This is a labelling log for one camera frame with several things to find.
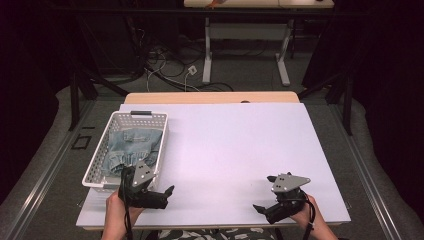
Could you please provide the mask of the light blue denim shorts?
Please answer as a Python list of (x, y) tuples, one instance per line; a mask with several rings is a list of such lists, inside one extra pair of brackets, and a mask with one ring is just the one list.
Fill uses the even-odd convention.
[(109, 134), (108, 152), (102, 164), (106, 176), (121, 175), (125, 167), (139, 161), (150, 168), (156, 165), (163, 131), (159, 129), (131, 128)]

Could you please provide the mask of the black metal stand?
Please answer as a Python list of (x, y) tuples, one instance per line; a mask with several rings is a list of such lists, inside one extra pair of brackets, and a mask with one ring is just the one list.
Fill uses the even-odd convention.
[(105, 86), (120, 96), (126, 97), (129, 94), (128, 91), (109, 82), (86, 67), (77, 65), (73, 70), (73, 75), (70, 77), (69, 82), (71, 102), (70, 131), (72, 131), (80, 121), (79, 93), (82, 93), (88, 100), (96, 100), (98, 97), (94, 82)]
[(304, 97), (317, 92), (326, 86), (330, 87), (329, 92), (325, 96), (325, 100), (328, 104), (338, 104), (341, 97), (344, 97), (342, 125), (346, 133), (351, 136), (353, 77), (348, 72), (342, 71), (340, 73), (336, 73), (322, 82), (316, 83), (311, 87), (307, 87), (305, 90), (298, 93), (297, 96), (299, 99), (303, 99)]

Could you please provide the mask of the person's left hand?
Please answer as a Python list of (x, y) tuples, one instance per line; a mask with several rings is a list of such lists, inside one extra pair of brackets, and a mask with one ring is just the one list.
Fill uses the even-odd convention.
[(105, 229), (122, 229), (125, 227), (126, 209), (118, 192), (113, 192), (106, 200)]

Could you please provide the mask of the orange object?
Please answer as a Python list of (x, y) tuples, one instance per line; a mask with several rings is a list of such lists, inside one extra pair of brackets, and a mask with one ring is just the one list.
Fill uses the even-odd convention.
[(205, 5), (205, 8), (214, 9), (222, 4), (225, 4), (228, 0), (212, 0), (210, 3)]

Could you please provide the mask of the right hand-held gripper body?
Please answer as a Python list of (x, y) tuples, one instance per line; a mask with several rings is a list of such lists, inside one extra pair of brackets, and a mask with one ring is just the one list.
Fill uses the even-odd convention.
[(267, 221), (274, 224), (302, 210), (306, 203), (306, 193), (301, 186), (309, 182), (309, 178), (295, 176), (291, 173), (277, 175), (277, 179), (271, 187), (271, 191), (276, 195), (276, 203), (266, 208)]

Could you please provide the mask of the white-legged background desk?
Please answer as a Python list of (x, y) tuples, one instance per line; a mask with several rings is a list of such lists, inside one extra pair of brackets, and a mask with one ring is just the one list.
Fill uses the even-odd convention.
[[(189, 8), (205, 8), (212, 0), (183, 0), (184, 6)], [(334, 0), (228, 0), (215, 8), (241, 8), (248, 10), (317, 10), (332, 9)], [(290, 19), (284, 24), (254, 23), (211, 23), (210, 18), (205, 19), (205, 59), (203, 68), (203, 82), (209, 83), (212, 71), (212, 39), (256, 39), (280, 40), (282, 45), (279, 53), (275, 54), (280, 79), (283, 86), (289, 86), (290, 80), (285, 66), (285, 53), (293, 29)]]

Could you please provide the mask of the white perforated plastic basket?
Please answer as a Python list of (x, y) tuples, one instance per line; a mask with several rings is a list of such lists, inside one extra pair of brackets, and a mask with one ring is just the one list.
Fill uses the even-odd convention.
[(87, 167), (82, 184), (97, 191), (113, 191), (120, 184), (120, 176), (106, 176), (102, 172), (102, 164), (108, 152), (109, 134), (131, 128), (159, 129), (163, 131), (160, 150), (156, 165), (151, 168), (156, 177), (149, 186), (149, 190), (158, 185), (161, 164), (164, 158), (164, 149), (168, 138), (168, 115), (151, 111), (113, 112), (103, 131), (91, 162)]

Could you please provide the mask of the person's patterned clothing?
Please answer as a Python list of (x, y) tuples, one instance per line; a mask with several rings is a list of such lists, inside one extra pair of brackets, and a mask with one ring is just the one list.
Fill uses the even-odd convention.
[(276, 237), (263, 228), (198, 229), (161, 230), (158, 240), (276, 240)]

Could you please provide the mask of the metal floor rail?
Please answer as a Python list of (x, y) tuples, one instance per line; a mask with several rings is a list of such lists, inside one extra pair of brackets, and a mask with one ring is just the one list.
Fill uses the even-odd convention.
[(347, 142), (350, 152), (353, 155), (353, 165), (355, 166), (357, 175), (361, 181), (361, 184), (373, 209), (374, 215), (377, 217), (386, 239), (402, 240), (393, 218), (389, 213), (388, 208), (383, 201), (379, 190), (377, 189), (374, 179), (372, 178), (372, 175), (364, 162), (363, 156), (355, 142), (355, 139), (347, 133), (347, 130), (343, 125), (341, 111), (336, 105), (332, 104), (329, 105), (329, 109), (333, 119), (336, 121), (339, 132)]
[(37, 152), (0, 205), (0, 240), (21, 240), (28, 224), (37, 212), (79, 128), (90, 114), (95, 100), (87, 100), (79, 108), (80, 120), (70, 130), (71, 103), (61, 100), (53, 124)]

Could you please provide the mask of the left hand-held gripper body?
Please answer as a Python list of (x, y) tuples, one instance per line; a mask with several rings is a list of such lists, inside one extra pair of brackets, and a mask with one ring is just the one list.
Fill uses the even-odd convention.
[(156, 174), (145, 163), (125, 167), (121, 171), (118, 197), (125, 207), (165, 209), (168, 205), (168, 191), (164, 193), (149, 190)]

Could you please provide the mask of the person's right hand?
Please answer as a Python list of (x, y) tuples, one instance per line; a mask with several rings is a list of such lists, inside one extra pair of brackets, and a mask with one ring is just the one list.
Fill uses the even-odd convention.
[(307, 195), (306, 200), (307, 202), (304, 204), (303, 209), (291, 216), (291, 219), (302, 229), (305, 229), (310, 223), (313, 223), (317, 216), (315, 198), (311, 195)]

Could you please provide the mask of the dark curtain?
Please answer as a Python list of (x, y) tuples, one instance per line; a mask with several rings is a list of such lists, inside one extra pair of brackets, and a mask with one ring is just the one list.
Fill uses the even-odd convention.
[(334, 0), (336, 13), (364, 13), (328, 22), (302, 85), (333, 79), (354, 57), (353, 98), (366, 111), (374, 153), (403, 200), (424, 223), (424, 0)]
[(0, 0), (0, 204), (37, 152), (68, 86), (38, 0)]

